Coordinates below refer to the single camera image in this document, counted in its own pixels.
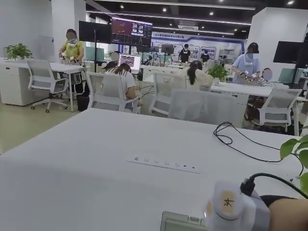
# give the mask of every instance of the cable connector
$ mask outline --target cable connector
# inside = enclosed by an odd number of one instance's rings
[[[249,178],[245,179],[243,183],[241,183],[241,192],[246,196],[251,196],[252,192],[255,189],[256,184],[254,183],[254,179]]]

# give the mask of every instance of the drawer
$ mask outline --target drawer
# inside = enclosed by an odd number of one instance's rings
[[[249,95],[231,93],[231,92],[222,92],[221,94],[232,96],[236,99],[237,104],[247,105]]]
[[[19,75],[19,68],[18,67],[10,67],[10,66],[0,66],[0,75]]]

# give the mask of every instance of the large display screen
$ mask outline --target large display screen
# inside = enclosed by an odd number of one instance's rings
[[[152,24],[123,18],[112,18],[111,43],[151,46]]]

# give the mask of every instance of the yellow shirt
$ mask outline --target yellow shirt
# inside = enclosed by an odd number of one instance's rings
[[[81,41],[78,41],[76,46],[74,47],[71,47],[69,44],[68,44],[68,41],[65,42],[65,48],[66,48],[66,57],[67,58],[71,58],[71,57],[74,57],[74,59],[78,58],[78,56],[80,55],[80,50],[82,49],[82,42]]]

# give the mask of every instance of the cabinet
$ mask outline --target cabinet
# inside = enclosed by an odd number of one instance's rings
[[[0,66],[0,95],[5,104],[25,106],[48,97],[48,92],[28,89],[30,73],[26,68]]]

